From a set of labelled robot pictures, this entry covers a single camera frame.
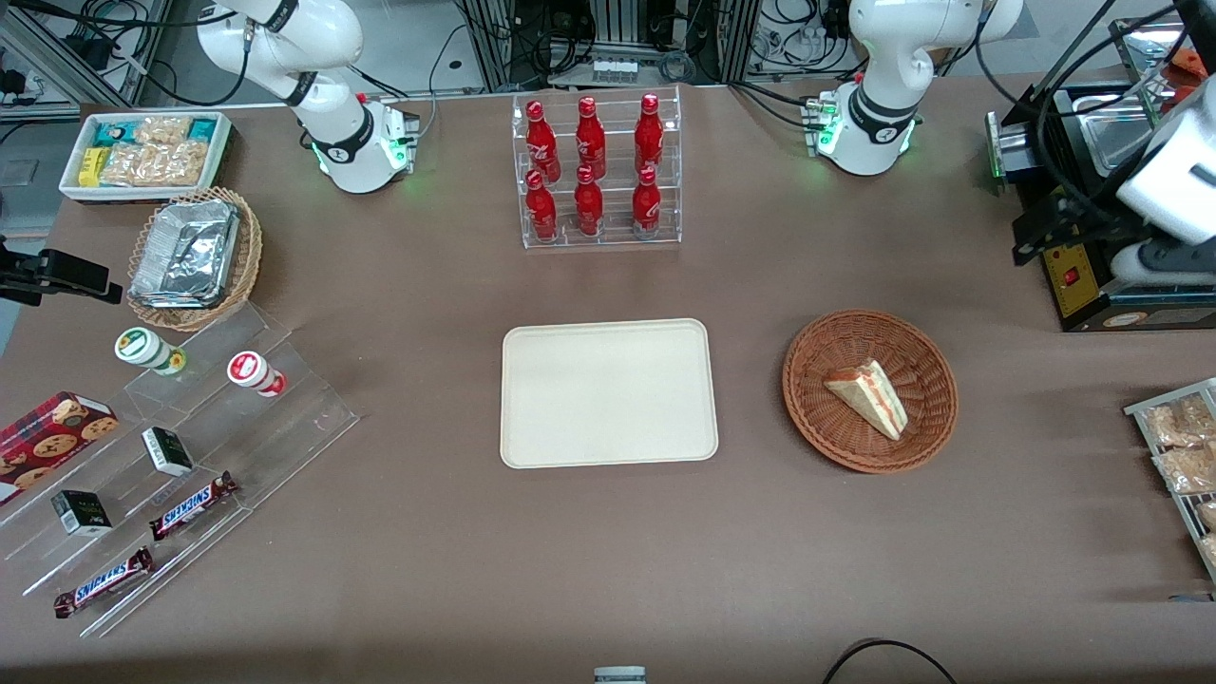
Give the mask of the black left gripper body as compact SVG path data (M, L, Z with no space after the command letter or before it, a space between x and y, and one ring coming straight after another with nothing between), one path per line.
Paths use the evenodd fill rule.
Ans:
M1092 242L1128 242L1128 212L1087 203L1060 186L1031 189L1031 259Z

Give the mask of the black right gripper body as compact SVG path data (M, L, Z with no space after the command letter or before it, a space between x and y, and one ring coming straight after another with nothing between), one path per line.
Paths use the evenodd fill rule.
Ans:
M43 250L36 256L6 247L1 239L1 298L22 305L39 307L44 295L79 295L117 305L124 290L109 281L109 270L57 250Z

